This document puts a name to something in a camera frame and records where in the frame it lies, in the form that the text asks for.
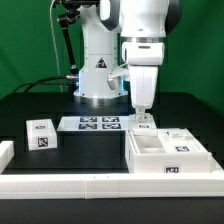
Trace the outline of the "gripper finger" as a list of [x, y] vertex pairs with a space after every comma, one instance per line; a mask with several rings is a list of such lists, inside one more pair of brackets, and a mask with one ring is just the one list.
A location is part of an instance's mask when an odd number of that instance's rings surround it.
[[136, 108], [135, 117], [138, 121], [143, 121], [146, 119], [146, 109], [145, 108]]

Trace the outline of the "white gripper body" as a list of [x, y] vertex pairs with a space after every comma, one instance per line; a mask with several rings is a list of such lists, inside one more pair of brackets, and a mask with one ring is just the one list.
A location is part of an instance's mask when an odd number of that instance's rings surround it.
[[158, 67], [163, 64], [163, 43], [122, 44], [122, 59], [128, 65], [131, 102], [137, 110], [151, 109], [158, 76]]

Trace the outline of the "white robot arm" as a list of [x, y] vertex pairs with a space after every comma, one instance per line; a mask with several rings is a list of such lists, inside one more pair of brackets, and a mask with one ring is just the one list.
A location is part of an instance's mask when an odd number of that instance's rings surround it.
[[126, 95], [130, 83], [135, 118], [152, 108], [164, 39], [180, 22], [181, 0], [84, 0], [79, 4], [84, 65], [76, 96], [94, 103]]

